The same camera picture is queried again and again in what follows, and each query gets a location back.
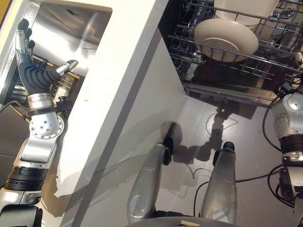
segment robotic arm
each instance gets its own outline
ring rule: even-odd
[[[285,95],[273,104],[272,112],[282,152],[280,191],[286,201],[295,204],[296,218],[303,226],[303,95]]]
[[[52,163],[58,137],[64,121],[57,115],[50,86],[72,70],[77,61],[71,60],[57,69],[39,71],[32,58],[34,41],[28,41],[32,31],[23,19],[16,32],[16,59],[22,83],[27,91],[31,121],[29,137],[16,157],[5,186],[0,190],[0,225],[41,226],[40,201],[42,185]]]

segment white bowl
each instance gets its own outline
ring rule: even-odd
[[[278,2],[279,0],[214,0],[214,7],[260,17],[268,17],[275,9]],[[260,21],[258,18],[240,14],[236,18],[236,14],[221,10],[217,10],[215,15],[217,18],[237,21],[249,28],[253,28]]]
[[[245,56],[223,53],[222,50],[250,56],[258,49],[258,39],[249,28],[225,19],[202,21],[196,26],[194,37],[196,43],[221,49],[212,51],[209,47],[197,45],[204,55],[217,61],[233,62],[246,59]]]

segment wire rack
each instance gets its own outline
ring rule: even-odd
[[[229,93],[232,90],[238,91],[238,88],[243,91],[245,88],[247,96],[253,95],[254,99],[255,96],[261,96],[260,91],[262,91],[263,98],[268,96],[267,101],[263,102],[267,105],[272,99],[269,97],[271,91],[279,84],[300,80],[302,71],[298,69],[295,55],[302,52],[303,44],[303,4],[301,2],[280,1],[269,17],[216,8],[209,0],[183,0],[179,3],[181,7],[179,7],[178,22],[167,39],[169,39],[169,53],[185,88],[192,88],[193,84],[196,86],[207,84],[225,89]],[[235,21],[239,16],[258,19],[258,24],[251,28],[259,42],[258,50],[253,55],[247,56],[194,42],[195,27],[201,21],[216,18],[218,11],[233,15]],[[210,57],[201,53],[203,48],[210,50]],[[212,59],[214,52],[221,52],[220,61]],[[223,62],[226,55],[234,56],[234,60],[228,63]],[[245,60],[237,62],[236,59],[240,56],[245,57]],[[212,74],[216,80],[210,82],[205,79],[210,77],[207,75],[209,69],[215,69],[216,73],[228,71],[233,76],[220,79],[220,76]]]

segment silver joint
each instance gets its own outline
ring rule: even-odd
[[[58,68],[56,68],[56,71],[57,71],[57,73],[60,74],[60,76],[63,76],[66,72],[71,71],[77,65],[78,65],[78,61],[69,60],[66,63],[60,65]]]
[[[24,31],[16,32],[16,50],[20,53],[26,53],[27,44],[25,39]]]
[[[28,96],[28,104],[31,110],[54,106],[52,96],[49,93],[40,93]]]

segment black rubber cover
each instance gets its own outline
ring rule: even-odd
[[[47,169],[14,166],[5,183],[5,189],[39,191],[42,189]]]
[[[39,71],[31,62],[19,64],[18,69],[22,83],[29,95],[48,93],[50,85],[61,78],[55,69]]]
[[[291,136],[284,136],[280,139],[281,152],[283,154],[288,152],[303,150],[303,135],[295,134]]]

